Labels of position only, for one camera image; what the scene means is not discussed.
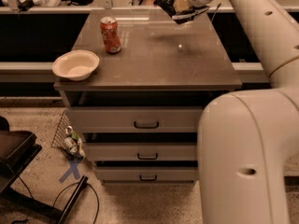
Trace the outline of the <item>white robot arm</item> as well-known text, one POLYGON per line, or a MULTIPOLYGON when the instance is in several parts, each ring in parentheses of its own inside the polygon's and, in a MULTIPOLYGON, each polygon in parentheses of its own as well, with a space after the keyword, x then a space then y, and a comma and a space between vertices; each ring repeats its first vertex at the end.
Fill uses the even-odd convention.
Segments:
POLYGON ((276 0, 229 1, 271 86, 225 94, 200 118, 203 223, 289 224, 283 169, 299 152, 298 24, 276 0))

